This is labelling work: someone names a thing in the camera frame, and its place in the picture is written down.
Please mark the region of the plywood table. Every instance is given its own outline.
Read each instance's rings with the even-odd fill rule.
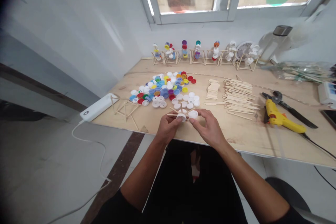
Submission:
[[[265,92],[271,94],[271,92],[260,87],[253,88],[254,95],[258,96],[255,103],[260,104],[260,108],[262,109],[254,115],[247,115],[252,121],[246,120],[226,113],[227,109],[225,109],[223,105],[211,106],[203,104],[206,98],[207,87],[209,86],[208,80],[215,78],[211,75],[235,79],[236,74],[238,74],[243,81],[249,82],[250,84],[278,90],[284,95],[289,95],[295,99],[311,104],[312,106],[308,106],[286,96],[283,97],[284,102],[295,108],[308,120],[318,126],[318,129],[307,127],[306,134],[317,144],[331,153],[336,154],[336,131],[319,112],[319,110],[327,109],[327,107],[320,105],[318,102],[317,85],[307,82],[296,83],[289,80],[279,80],[276,79],[270,71],[260,69],[256,69],[254,72],[245,70],[237,71],[234,66],[231,65],[161,64],[153,66],[151,60],[143,59],[125,74],[123,79],[118,82],[111,92],[119,95],[121,98],[128,99],[131,90],[138,89],[139,86],[145,85],[145,83],[152,80],[153,75],[176,71],[186,71],[188,73],[187,75],[191,75],[197,80],[196,84],[189,84],[187,86],[189,92],[194,92],[200,96],[201,105],[199,109],[211,110],[218,119],[224,136],[237,151],[261,156],[281,157],[275,129],[269,124],[263,123],[265,98],[262,97],[260,93]],[[223,78],[218,79],[221,84],[218,100],[222,101],[221,97],[224,94]],[[147,107],[141,106],[132,114],[138,125],[138,131],[148,134],[155,134],[157,132],[161,116],[168,113],[170,111],[169,107],[172,105],[169,99],[166,99],[166,101],[168,106],[164,109],[153,108],[152,103],[150,103]],[[115,108],[121,106],[122,103],[123,101],[121,100],[115,103]],[[133,106],[127,106],[128,113],[132,107]],[[281,113],[286,113],[290,120],[302,124],[285,109],[280,106],[277,107]],[[202,117],[198,117],[198,120],[201,124],[205,122]],[[112,107],[98,116],[93,123],[137,131],[131,118],[128,118],[127,122],[125,122],[122,115],[114,115]],[[304,139],[301,135],[284,127],[280,128],[280,135],[287,159],[336,168],[336,160]],[[198,132],[188,122],[183,123],[179,127],[175,138],[188,142],[206,144]]]

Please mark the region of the hand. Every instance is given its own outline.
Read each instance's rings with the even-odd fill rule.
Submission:
[[[222,130],[220,129],[216,117],[214,117],[214,115],[209,110],[202,109],[195,111],[198,112],[198,115],[205,118],[205,127],[203,127],[197,120],[193,118],[189,118],[189,122],[191,122],[193,127],[198,131],[207,144],[218,150],[221,145],[227,142]]]
[[[169,144],[176,134],[177,128],[182,122],[182,118],[176,119],[176,116],[164,115],[161,117],[160,125],[156,133],[156,139],[164,144]]]

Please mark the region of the window frame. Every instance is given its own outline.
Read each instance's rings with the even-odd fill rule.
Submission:
[[[176,23],[199,23],[199,22],[223,22],[239,19],[254,18],[295,18],[300,16],[310,16],[313,11],[323,2],[323,0],[308,0],[305,5],[297,6],[272,6],[272,7],[252,7],[238,9],[239,0],[217,0],[216,11],[204,11],[193,13],[175,13],[162,15],[159,10],[157,0],[150,0],[153,13],[150,10],[147,0],[141,0],[148,22],[150,24],[167,25]]]

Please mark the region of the bundle of sticks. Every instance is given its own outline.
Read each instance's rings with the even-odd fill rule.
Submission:
[[[217,100],[218,89],[220,84],[218,79],[209,79],[209,87],[207,89],[208,93],[206,95],[206,100]]]
[[[252,93],[252,85],[240,80],[226,79],[225,83],[225,95],[224,107],[227,108],[229,114],[243,113],[254,114],[256,110],[259,110],[259,104],[255,104],[253,101],[256,96]]]

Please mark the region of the small fan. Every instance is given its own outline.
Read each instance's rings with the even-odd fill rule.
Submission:
[[[253,44],[252,41],[245,41],[243,43],[241,43],[239,46],[237,46],[237,53],[236,53],[236,59],[240,60],[240,58],[243,56],[243,54],[248,54],[250,46]]]

